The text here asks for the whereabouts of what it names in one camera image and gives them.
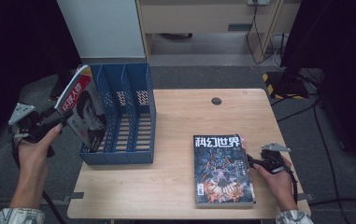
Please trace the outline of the person's left hand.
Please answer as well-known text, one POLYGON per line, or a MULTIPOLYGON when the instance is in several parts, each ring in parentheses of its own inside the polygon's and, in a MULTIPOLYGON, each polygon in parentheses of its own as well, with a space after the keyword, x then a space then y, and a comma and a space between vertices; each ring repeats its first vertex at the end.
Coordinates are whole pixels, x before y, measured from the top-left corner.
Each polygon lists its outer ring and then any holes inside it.
POLYGON ((48 150, 58 137, 63 125, 58 124, 37 143, 21 140, 18 144, 20 173, 22 175, 43 175, 48 171, 48 150))

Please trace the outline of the black curtain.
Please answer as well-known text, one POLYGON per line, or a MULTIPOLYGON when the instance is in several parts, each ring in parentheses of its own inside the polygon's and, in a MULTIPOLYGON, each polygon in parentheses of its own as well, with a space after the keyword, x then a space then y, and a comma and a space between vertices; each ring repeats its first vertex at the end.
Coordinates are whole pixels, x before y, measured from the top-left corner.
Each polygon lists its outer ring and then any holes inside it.
POLYGON ((324 72, 320 94, 343 146, 356 152, 356 0, 302 0, 282 64, 324 72))
POLYGON ((0 0, 0 128, 24 85, 54 74, 66 84, 80 63, 57 0, 0 0))

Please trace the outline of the beige wooden desk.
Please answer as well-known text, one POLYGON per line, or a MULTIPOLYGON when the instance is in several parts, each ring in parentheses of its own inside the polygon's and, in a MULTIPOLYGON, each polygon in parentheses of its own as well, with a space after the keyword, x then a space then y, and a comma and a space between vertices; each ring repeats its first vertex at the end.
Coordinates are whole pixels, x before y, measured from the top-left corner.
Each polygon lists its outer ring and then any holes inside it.
POLYGON ((289 33, 302 0, 135 0, 146 45, 153 34, 245 32, 255 62, 289 33))

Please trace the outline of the blue plastic file rack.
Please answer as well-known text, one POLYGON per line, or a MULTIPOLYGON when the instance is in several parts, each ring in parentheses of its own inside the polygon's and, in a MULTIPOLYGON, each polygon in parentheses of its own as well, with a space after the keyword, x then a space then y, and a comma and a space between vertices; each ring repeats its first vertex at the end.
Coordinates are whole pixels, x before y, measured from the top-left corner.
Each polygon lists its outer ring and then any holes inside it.
POLYGON ((79 156, 89 165, 153 162, 156 105, 147 63, 92 66, 104 103, 107 132, 98 150, 83 147, 79 156))

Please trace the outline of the black stand with striped base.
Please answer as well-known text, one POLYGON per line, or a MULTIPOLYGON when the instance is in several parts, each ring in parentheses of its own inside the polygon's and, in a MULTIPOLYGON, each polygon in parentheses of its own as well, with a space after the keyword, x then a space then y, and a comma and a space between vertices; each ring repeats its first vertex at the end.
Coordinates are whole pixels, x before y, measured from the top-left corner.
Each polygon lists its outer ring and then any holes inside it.
POLYGON ((263 74, 263 81, 271 98, 307 98, 308 91, 299 79, 302 62, 306 55, 308 35, 311 33, 311 20, 305 18, 304 0, 292 25, 291 34, 282 57, 282 71, 263 74))

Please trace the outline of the person's right hand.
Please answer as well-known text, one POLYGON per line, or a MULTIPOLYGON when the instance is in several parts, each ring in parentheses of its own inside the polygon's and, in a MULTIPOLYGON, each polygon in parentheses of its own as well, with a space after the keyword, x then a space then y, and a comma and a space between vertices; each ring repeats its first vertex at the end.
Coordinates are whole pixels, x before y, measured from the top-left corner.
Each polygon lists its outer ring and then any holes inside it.
POLYGON ((298 208, 293 197, 292 179, 286 171, 280 171, 277 174, 270 174, 261 165, 256 170, 265 180, 272 194, 276 198, 279 210, 298 208))

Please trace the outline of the dark blue illustrated magazine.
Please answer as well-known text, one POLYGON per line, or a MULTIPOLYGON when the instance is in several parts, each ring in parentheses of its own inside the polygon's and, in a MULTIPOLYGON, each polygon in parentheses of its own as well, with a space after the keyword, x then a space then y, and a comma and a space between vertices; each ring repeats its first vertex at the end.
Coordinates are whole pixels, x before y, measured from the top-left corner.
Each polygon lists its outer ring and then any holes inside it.
POLYGON ((193 137, 195 203, 200 208, 256 203, 244 140, 239 134, 193 137))

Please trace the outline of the portrait magazine with red title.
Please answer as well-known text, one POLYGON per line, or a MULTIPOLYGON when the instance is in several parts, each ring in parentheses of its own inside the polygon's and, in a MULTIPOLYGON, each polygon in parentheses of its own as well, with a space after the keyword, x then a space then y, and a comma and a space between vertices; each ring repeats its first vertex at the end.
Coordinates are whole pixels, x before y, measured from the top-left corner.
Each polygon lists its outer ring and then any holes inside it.
POLYGON ((82 140, 87 152, 96 152, 104 139, 107 119, 89 65, 77 69, 54 108, 60 114, 68 108, 73 110, 67 121, 69 126, 82 140))

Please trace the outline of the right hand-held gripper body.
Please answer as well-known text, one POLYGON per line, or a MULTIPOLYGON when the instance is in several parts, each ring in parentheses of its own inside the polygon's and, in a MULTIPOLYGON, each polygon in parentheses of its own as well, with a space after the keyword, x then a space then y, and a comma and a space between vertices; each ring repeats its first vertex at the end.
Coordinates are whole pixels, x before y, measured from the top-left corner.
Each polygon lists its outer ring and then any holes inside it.
POLYGON ((263 167, 270 174, 276 174, 284 169, 285 162, 281 157, 281 151, 290 152, 291 150, 276 142, 262 145, 263 167))

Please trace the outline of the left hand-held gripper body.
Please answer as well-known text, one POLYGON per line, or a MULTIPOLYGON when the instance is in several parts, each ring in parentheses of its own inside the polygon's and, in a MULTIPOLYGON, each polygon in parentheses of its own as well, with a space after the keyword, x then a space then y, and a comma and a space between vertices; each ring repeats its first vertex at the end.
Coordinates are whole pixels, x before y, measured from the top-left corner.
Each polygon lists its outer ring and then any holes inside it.
POLYGON ((16 103, 16 106, 8 120, 11 142, 16 139, 25 140, 31 143, 38 143, 56 125, 62 122, 61 117, 55 117, 49 121, 44 121, 55 112, 51 107, 45 112, 39 113, 34 105, 16 103))

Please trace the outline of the black stand base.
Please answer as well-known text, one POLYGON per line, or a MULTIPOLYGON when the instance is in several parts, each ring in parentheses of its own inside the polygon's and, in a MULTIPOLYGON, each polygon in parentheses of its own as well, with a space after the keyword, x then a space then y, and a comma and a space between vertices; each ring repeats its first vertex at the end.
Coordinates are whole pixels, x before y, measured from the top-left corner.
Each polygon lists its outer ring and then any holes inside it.
POLYGON ((55 82, 52 90, 50 91, 50 99, 55 101, 63 93, 65 87, 69 84, 73 73, 71 70, 63 71, 58 75, 57 81, 55 82))

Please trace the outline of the dark object under desk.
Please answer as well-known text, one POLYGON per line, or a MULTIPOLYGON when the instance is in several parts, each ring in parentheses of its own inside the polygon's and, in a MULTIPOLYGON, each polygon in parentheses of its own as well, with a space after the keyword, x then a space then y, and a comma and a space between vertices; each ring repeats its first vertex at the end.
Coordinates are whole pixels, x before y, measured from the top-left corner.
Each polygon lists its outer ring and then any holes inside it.
POLYGON ((192 38, 192 33, 187 34, 160 34, 161 37, 166 39, 173 39, 173 40, 181 40, 181 39, 189 39, 192 38))

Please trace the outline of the white cabinet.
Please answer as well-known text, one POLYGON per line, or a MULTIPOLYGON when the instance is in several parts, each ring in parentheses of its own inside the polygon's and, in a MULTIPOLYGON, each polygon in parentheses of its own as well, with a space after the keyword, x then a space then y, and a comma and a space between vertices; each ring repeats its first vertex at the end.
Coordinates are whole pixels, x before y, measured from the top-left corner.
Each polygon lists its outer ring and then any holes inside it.
POLYGON ((57 0, 83 59, 144 58, 135 0, 57 0))

